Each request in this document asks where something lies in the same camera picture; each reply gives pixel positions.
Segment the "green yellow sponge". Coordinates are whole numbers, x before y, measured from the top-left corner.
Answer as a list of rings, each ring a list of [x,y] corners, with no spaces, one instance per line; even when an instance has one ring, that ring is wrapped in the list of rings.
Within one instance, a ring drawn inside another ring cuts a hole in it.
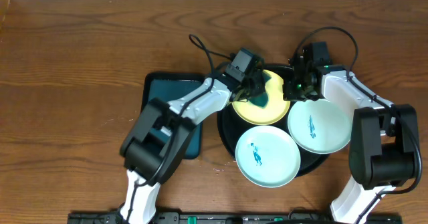
[[[268,104],[269,97],[265,90],[266,82],[272,77],[263,70],[257,70],[253,73],[249,81],[249,92],[247,99],[260,108],[265,108]]]

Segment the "yellow plate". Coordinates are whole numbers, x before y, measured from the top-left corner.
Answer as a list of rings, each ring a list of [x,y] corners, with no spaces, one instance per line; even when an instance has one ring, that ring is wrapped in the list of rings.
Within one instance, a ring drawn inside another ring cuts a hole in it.
[[[291,102],[283,99],[284,80],[276,73],[264,70],[272,78],[266,82],[265,90],[269,100],[265,108],[260,108],[248,101],[233,102],[232,106],[239,117],[255,125],[269,125],[282,119],[288,112]]]

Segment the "light green plate with stain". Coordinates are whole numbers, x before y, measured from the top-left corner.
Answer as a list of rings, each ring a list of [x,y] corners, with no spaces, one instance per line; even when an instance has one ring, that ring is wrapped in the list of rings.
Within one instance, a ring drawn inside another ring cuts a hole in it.
[[[327,100],[296,102],[288,114],[288,130],[304,150],[330,154],[350,141],[351,121],[337,105]]]

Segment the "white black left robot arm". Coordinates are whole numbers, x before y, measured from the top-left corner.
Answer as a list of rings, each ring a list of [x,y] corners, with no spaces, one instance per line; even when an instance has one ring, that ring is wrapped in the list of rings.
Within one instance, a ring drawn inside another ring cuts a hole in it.
[[[262,67],[230,63],[224,72],[215,70],[181,98],[147,102],[120,147],[128,177],[126,200],[120,209],[123,223],[151,221],[161,185],[180,165],[204,119],[230,102],[260,96],[264,86]]]

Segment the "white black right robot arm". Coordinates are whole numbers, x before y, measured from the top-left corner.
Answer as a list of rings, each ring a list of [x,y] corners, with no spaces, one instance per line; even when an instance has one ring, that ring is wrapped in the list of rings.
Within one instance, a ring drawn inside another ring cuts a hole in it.
[[[284,99],[325,99],[352,116],[348,155],[351,178],[330,204],[337,223],[365,223],[385,195],[413,191],[422,177],[417,114],[376,95],[344,66],[328,58],[295,55]]]

